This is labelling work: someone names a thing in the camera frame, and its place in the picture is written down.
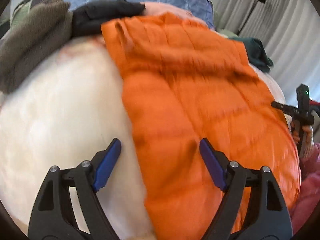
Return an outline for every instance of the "orange fabric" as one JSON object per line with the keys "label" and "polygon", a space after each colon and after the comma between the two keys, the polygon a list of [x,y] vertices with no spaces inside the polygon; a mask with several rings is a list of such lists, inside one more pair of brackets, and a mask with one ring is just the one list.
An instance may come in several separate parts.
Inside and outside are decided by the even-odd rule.
{"label": "orange fabric", "polygon": [[204,137],[244,167],[270,166],[288,207],[294,204],[297,149],[242,43],[172,14],[113,20],[102,33],[124,80],[145,206],[159,240],[198,240],[217,211],[222,193],[199,153]]}

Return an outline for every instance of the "metal bolt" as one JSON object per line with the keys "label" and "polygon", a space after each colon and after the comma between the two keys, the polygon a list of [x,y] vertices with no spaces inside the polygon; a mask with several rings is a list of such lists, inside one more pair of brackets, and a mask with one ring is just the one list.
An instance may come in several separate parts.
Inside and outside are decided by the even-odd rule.
{"label": "metal bolt", "polygon": [[58,166],[54,165],[50,168],[51,172],[56,172],[58,170]]}
{"label": "metal bolt", "polygon": [[84,167],[84,168],[87,168],[87,167],[89,167],[90,166],[90,161],[83,161],[82,163],[81,163],[81,166],[82,167]]}
{"label": "metal bolt", "polygon": [[262,167],[262,170],[263,170],[264,172],[270,172],[270,171],[271,171],[268,166],[263,166],[263,167]]}
{"label": "metal bolt", "polygon": [[230,162],[230,166],[231,166],[232,168],[237,168],[237,167],[239,167],[239,163],[237,163],[237,162],[235,162],[235,161],[232,161],[232,162]]}

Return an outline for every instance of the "person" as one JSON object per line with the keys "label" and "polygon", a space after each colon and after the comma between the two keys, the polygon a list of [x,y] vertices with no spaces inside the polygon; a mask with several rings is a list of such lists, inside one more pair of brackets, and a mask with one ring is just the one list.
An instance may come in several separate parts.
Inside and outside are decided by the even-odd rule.
{"label": "person", "polygon": [[[311,126],[303,126],[307,133],[306,148],[300,156],[301,188],[295,206],[290,210],[293,233],[295,234],[308,220],[320,200],[320,144],[313,142]],[[293,140],[299,143],[298,131],[292,132]]]}

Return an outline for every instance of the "bed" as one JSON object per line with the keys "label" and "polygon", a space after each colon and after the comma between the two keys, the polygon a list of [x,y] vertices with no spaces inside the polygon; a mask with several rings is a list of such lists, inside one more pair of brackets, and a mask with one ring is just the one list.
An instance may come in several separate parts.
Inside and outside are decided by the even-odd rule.
{"label": "bed", "polygon": [[[67,1],[76,8],[90,0]],[[36,4],[36,0],[31,0],[32,4]],[[172,4],[190,9],[209,26],[212,24],[208,16],[213,16],[212,4],[208,0],[190,3],[174,0]],[[285,103],[277,83],[252,68],[275,100]],[[152,232],[143,204],[145,187],[135,155],[131,123],[121,93],[122,79],[103,39],[89,37],[73,40],[57,50],[14,94],[0,95],[0,199],[24,233],[48,168],[53,164],[61,168],[74,167],[84,159],[91,159],[113,137],[126,143],[98,198],[121,239]],[[71,195],[77,222],[86,231],[76,192],[72,191]]]}

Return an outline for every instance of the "pink sleeve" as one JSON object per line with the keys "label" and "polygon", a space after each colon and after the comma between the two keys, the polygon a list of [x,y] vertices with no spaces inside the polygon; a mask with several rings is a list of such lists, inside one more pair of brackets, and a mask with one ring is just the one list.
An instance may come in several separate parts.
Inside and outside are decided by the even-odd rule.
{"label": "pink sleeve", "polygon": [[308,220],[320,200],[320,144],[314,146],[311,155],[300,159],[302,178],[300,194],[295,207],[290,210],[293,233]]}

